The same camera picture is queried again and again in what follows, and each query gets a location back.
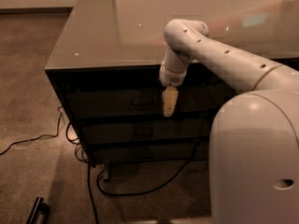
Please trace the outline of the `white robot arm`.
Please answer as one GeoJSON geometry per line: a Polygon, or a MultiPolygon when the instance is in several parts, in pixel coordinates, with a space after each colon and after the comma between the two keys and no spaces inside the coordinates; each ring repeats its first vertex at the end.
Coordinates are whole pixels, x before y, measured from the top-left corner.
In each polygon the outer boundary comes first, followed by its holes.
{"type": "Polygon", "coordinates": [[[164,28],[164,115],[197,60],[238,95],[214,118],[209,138],[213,224],[299,224],[299,80],[296,70],[208,36],[202,21],[164,28]]]}

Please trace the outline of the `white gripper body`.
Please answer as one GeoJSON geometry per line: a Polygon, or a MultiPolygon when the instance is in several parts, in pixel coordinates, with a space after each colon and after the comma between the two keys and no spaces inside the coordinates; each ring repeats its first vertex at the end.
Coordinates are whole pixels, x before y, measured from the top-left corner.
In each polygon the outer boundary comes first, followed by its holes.
{"type": "Polygon", "coordinates": [[[179,87],[183,83],[186,75],[187,72],[178,74],[169,71],[164,64],[162,64],[159,71],[159,80],[164,87],[179,87]]]}

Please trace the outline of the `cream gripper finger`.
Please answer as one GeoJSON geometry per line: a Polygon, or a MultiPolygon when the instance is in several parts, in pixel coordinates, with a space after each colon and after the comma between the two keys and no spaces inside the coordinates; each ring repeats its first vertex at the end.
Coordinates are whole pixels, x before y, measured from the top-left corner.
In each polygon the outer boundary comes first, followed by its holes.
{"type": "Polygon", "coordinates": [[[176,87],[167,87],[163,91],[164,116],[169,118],[173,115],[178,100],[178,90],[176,87]]]}

